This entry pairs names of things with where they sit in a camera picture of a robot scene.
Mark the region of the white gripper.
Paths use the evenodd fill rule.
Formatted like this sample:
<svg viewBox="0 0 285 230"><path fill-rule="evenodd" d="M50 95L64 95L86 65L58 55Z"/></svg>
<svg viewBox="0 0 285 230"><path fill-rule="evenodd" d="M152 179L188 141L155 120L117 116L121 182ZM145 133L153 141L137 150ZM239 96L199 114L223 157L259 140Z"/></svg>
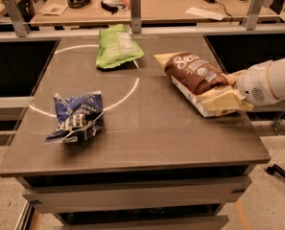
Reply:
<svg viewBox="0 0 285 230"><path fill-rule="evenodd" d="M272 61L268 60L252 65L250 68L231 74L225 74L229 85L239 90L228 90L205 101L208 110L253 110L253 106L276 104L278 98L269 84L269 70Z"/></svg>

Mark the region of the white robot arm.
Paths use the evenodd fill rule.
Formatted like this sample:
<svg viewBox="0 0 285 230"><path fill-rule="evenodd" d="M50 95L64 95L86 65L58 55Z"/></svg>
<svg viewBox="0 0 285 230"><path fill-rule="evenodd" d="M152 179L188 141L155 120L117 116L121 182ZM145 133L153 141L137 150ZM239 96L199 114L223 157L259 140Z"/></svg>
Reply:
<svg viewBox="0 0 285 230"><path fill-rule="evenodd" d="M285 100L285 58L268 60L227 75L231 86L212 89L202 103L211 111L246 110Z"/></svg>

